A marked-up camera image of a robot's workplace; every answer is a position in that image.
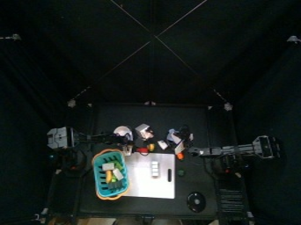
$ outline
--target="orange object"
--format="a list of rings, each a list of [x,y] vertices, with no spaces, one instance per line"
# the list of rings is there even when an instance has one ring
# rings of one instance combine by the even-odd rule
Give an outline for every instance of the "orange object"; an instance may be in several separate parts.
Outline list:
[[[184,154],[182,154],[182,152],[180,152],[180,153],[177,154],[177,158],[178,158],[180,160],[184,160]]]

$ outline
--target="black fabric wall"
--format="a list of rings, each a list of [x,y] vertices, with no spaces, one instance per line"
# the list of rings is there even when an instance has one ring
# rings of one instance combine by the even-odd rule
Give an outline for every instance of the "black fabric wall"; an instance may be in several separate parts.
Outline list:
[[[237,104],[241,143],[276,136],[284,157],[257,161],[249,174],[249,199],[263,224],[301,224],[301,46],[292,44]]]
[[[63,124],[65,106],[21,42],[0,40],[0,49],[0,221],[7,221],[45,208],[46,133]]]

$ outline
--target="small toy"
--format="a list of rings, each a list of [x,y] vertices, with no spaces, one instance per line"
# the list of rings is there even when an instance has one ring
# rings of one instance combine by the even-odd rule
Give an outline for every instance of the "small toy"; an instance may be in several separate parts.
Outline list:
[[[121,173],[121,171],[120,171],[118,168],[116,168],[113,170],[113,173],[114,173],[116,177],[118,178],[118,180],[122,180],[124,179],[124,175],[122,175],[122,173]]]
[[[102,170],[104,171],[112,171],[112,170],[114,170],[114,168],[116,168],[114,163],[105,163],[102,165]]]
[[[152,175],[154,177],[160,176],[160,163],[157,161],[152,162]]]

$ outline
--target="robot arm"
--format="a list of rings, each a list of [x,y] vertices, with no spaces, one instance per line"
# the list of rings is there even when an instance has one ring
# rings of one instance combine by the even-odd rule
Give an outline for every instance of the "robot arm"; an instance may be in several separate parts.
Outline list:
[[[195,156],[224,156],[224,155],[253,155],[263,159],[280,157],[280,147],[277,139],[269,136],[260,136],[252,144],[239,145],[239,152],[236,146],[225,146],[221,148],[196,148],[192,147],[189,152]]]

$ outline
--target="black enclosure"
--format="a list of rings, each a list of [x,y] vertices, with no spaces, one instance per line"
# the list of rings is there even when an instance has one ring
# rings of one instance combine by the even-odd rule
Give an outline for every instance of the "black enclosure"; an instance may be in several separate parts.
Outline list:
[[[3,0],[0,11],[0,221],[45,209],[49,130],[97,134],[98,105],[153,102],[231,103],[239,144],[276,136],[281,159],[247,175],[251,211],[301,224],[299,0]]]

